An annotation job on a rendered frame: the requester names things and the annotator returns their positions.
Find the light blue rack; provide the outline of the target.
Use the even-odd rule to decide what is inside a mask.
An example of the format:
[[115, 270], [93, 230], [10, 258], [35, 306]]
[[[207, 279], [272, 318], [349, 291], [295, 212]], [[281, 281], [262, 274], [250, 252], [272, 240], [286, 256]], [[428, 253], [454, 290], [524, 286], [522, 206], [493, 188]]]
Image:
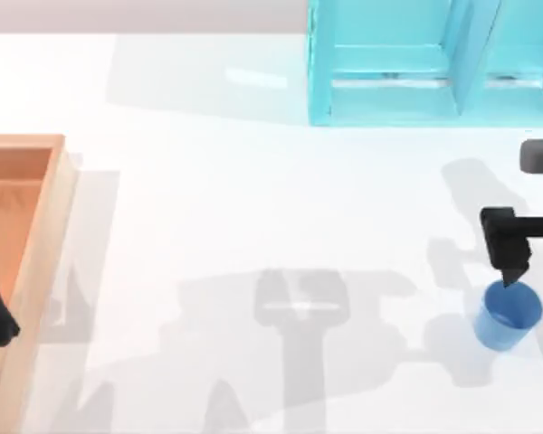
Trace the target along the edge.
[[308, 118], [543, 127], [543, 0], [309, 0]]

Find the blue cup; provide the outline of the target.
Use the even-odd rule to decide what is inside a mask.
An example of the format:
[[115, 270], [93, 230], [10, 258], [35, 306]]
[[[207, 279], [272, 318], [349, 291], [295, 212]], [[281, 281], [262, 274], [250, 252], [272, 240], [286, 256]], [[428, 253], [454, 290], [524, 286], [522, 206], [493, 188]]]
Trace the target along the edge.
[[516, 346], [542, 317], [541, 299], [531, 286], [520, 281], [505, 286], [498, 280], [485, 289], [473, 330], [485, 347], [505, 352]]

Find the pale grey rounded box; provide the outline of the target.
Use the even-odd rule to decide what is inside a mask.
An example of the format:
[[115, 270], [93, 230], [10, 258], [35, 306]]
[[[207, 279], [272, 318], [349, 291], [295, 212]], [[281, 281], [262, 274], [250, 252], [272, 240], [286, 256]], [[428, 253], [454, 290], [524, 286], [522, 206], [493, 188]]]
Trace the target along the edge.
[[527, 139], [521, 144], [519, 166], [526, 174], [543, 175], [543, 138]]

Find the shallow salmon-coloured box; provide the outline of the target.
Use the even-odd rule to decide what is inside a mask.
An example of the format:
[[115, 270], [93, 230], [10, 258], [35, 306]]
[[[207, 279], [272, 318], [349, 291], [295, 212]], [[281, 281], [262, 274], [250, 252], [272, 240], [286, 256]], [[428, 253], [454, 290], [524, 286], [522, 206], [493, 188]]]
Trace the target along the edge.
[[0, 347], [0, 434], [19, 434], [78, 173], [62, 135], [0, 135], [0, 295], [21, 328]]

